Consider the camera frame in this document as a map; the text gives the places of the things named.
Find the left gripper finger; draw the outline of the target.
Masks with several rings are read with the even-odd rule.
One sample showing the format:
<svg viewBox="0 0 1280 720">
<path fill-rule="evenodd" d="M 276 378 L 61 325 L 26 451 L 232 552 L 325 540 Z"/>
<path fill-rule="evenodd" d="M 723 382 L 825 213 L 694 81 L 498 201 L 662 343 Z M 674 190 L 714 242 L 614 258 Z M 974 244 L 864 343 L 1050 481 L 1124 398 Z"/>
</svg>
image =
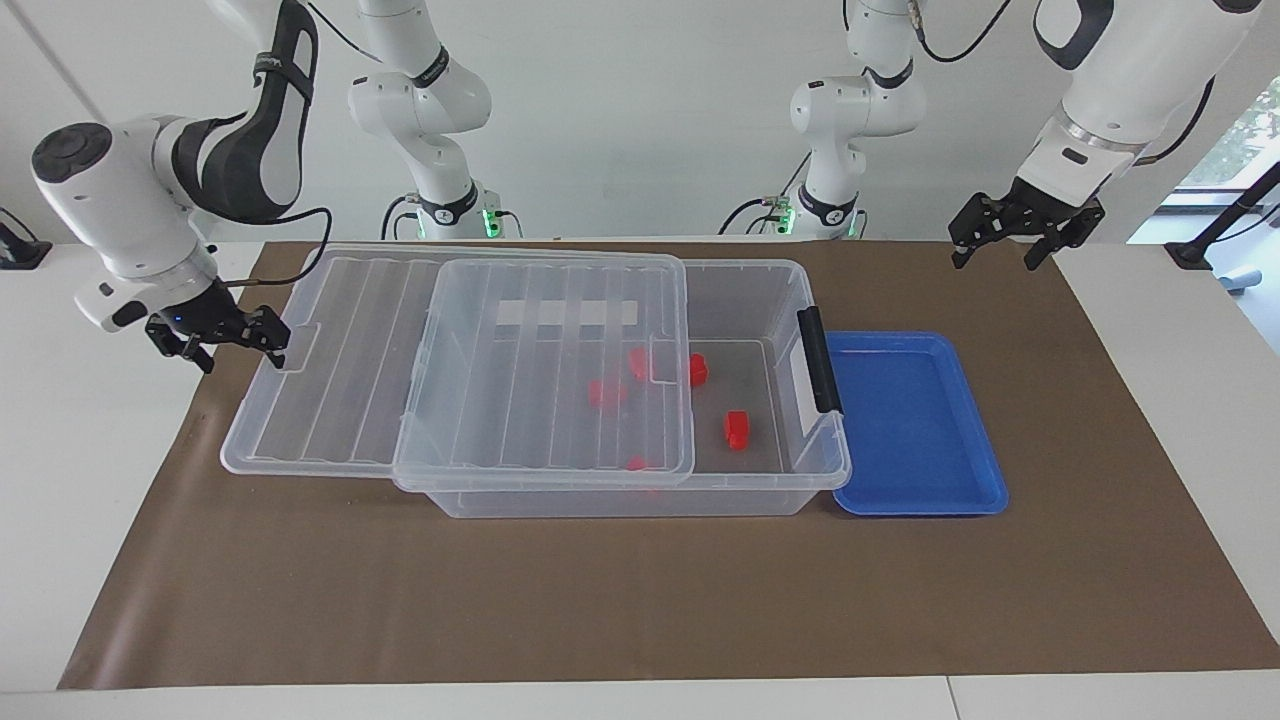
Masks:
<svg viewBox="0 0 1280 720">
<path fill-rule="evenodd" d="M 961 270 L 978 249 L 1007 238 L 1016 224 L 1018 205 L 1014 201 L 993 199 L 983 192 L 970 196 L 948 223 L 954 268 Z"/>
<path fill-rule="evenodd" d="M 1051 220 L 1043 213 L 1034 213 L 1028 228 L 1037 240 L 1024 256 L 1025 268 L 1034 272 L 1056 252 L 1079 249 L 1103 218 L 1105 209 L 1098 199 L 1091 199 L 1074 217 L 1061 222 Z"/>
</svg>

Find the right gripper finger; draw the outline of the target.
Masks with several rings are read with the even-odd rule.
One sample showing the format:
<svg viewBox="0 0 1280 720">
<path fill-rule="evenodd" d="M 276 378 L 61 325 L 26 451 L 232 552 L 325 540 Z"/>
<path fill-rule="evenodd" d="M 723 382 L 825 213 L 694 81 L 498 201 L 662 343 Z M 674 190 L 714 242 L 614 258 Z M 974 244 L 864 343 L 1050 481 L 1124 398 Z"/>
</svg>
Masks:
<svg viewBox="0 0 1280 720">
<path fill-rule="evenodd" d="M 173 331 L 146 331 L 146 336 L 164 357 L 183 359 L 205 375 L 212 373 L 215 361 L 197 340 L 183 340 Z"/>
<path fill-rule="evenodd" d="M 232 342 L 260 352 L 278 370 L 285 368 L 291 328 L 269 306 L 242 315 L 242 328 L 232 332 Z"/>
</svg>

